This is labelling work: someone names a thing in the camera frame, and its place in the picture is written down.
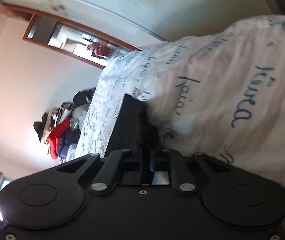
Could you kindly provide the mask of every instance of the pile of clothes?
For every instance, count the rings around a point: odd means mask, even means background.
[[[64,102],[60,108],[53,108],[44,113],[41,122],[34,122],[34,129],[39,142],[48,144],[48,154],[64,163],[68,154],[76,151],[84,119],[95,88],[80,91],[73,102]]]

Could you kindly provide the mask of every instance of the red clothing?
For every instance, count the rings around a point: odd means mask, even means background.
[[[99,47],[99,49],[95,49],[94,52],[95,52],[95,55],[98,57],[101,57],[101,56],[108,57],[110,53],[112,52],[112,49],[110,49],[109,47],[105,45],[102,45]]]
[[[70,128],[70,119],[67,118],[62,123],[56,126],[48,136],[48,141],[50,143],[50,155],[56,160],[58,158],[57,149],[60,141],[60,136],[63,132]]]

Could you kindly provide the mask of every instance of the metal screw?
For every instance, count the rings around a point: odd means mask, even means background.
[[[184,183],[179,186],[179,189],[182,191],[193,191],[195,188],[195,185],[191,183]]]
[[[281,237],[279,235],[273,235],[270,240],[281,240]]]
[[[91,188],[94,190],[94,191],[103,191],[107,188],[107,185],[105,183],[94,183],[91,185]]]
[[[7,234],[4,237],[5,240],[16,240],[16,237],[13,234]]]
[[[147,193],[148,193],[148,191],[145,189],[142,189],[139,191],[139,194],[141,194],[141,195],[146,195]]]

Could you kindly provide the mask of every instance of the bed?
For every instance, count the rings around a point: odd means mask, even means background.
[[[125,93],[147,102],[164,147],[205,152],[285,187],[285,16],[241,20],[217,35],[114,59],[67,160],[104,156]]]

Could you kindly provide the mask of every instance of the circular pad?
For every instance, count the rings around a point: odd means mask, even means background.
[[[226,172],[205,187],[202,200],[219,220],[238,227],[260,228],[285,216],[285,189],[246,172]]]
[[[266,200],[266,192],[253,185],[239,185],[230,190],[230,197],[243,206],[258,206]]]
[[[52,168],[11,182],[0,192],[4,221],[25,229],[65,223],[84,202],[77,179],[73,173]]]
[[[20,194],[20,200],[28,206],[44,206],[57,197],[57,190],[46,184],[31,185],[23,189]]]

